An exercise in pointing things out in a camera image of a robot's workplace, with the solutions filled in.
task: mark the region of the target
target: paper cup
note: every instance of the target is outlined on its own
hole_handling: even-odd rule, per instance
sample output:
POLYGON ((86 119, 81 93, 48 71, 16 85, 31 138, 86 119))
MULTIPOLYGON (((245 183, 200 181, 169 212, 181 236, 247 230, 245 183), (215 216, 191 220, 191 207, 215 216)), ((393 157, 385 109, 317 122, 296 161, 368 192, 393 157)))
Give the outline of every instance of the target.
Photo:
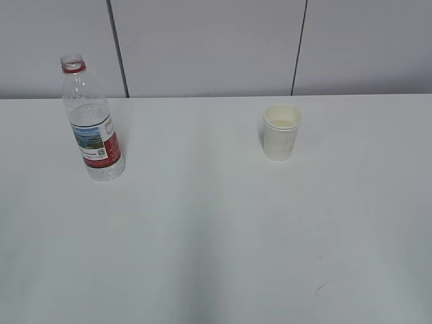
POLYGON ((291 157, 302 114, 293 105, 273 105, 264 113, 264 154, 274 161, 291 157))

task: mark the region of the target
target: table surface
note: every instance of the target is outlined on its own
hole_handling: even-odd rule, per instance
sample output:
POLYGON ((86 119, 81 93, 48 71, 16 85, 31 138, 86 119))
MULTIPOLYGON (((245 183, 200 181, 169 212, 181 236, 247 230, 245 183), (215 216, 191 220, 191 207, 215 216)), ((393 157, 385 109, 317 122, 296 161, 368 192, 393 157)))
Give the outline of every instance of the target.
POLYGON ((432 321, 432 96, 111 99, 89 178, 59 99, 0 101, 0 323, 432 321), (294 103, 292 158, 262 114, 294 103))

